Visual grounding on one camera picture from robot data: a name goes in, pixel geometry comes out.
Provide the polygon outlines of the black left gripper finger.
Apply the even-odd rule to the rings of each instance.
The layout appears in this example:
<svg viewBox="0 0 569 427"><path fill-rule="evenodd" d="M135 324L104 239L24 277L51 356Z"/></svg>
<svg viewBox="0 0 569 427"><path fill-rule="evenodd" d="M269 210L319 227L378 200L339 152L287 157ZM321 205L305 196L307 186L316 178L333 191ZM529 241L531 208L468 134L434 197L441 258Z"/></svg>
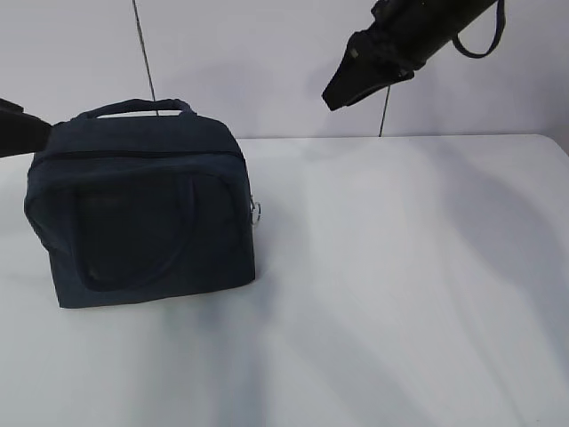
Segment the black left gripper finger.
<svg viewBox="0 0 569 427"><path fill-rule="evenodd" d="M18 104L0 100L0 156L12 157L43 150L52 126L27 114Z"/></svg>

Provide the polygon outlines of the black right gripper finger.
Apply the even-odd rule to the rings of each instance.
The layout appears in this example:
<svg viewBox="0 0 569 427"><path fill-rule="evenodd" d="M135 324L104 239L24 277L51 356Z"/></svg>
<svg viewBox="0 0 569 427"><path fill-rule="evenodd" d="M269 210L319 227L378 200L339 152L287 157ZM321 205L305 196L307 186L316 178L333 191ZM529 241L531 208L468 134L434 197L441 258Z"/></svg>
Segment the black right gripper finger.
<svg viewBox="0 0 569 427"><path fill-rule="evenodd" d="M400 78L397 64L373 54L374 51L348 44L339 67L322 93L328 107L352 106Z"/></svg>
<svg viewBox="0 0 569 427"><path fill-rule="evenodd" d="M409 71L393 76L364 74L334 78L331 81L331 111L350 107L376 92L414 77L415 73Z"/></svg>

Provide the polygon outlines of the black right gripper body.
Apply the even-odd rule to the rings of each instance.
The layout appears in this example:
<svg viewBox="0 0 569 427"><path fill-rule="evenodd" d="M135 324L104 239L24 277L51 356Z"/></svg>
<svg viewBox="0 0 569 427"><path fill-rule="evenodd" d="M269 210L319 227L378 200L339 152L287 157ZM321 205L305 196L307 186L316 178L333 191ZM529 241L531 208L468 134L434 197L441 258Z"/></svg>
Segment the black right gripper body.
<svg viewBox="0 0 569 427"><path fill-rule="evenodd" d="M395 30L409 11L411 1L377 1L369 28L354 33L348 42L346 60L351 68L369 68L379 74L412 74L426 64L403 47L405 31Z"/></svg>

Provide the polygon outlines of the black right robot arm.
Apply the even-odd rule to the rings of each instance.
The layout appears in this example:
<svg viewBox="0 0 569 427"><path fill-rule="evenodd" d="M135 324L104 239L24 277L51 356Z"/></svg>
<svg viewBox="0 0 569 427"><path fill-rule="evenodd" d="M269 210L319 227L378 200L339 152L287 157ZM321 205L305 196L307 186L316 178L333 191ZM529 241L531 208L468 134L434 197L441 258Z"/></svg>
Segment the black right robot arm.
<svg viewBox="0 0 569 427"><path fill-rule="evenodd" d="M460 32L492 6L496 7L492 43L486 52L467 50ZM449 42L462 55L482 59L497 48L506 26L505 3L493 0L378 1L371 13L373 23L350 36L341 63L322 93L331 111L413 79Z"/></svg>

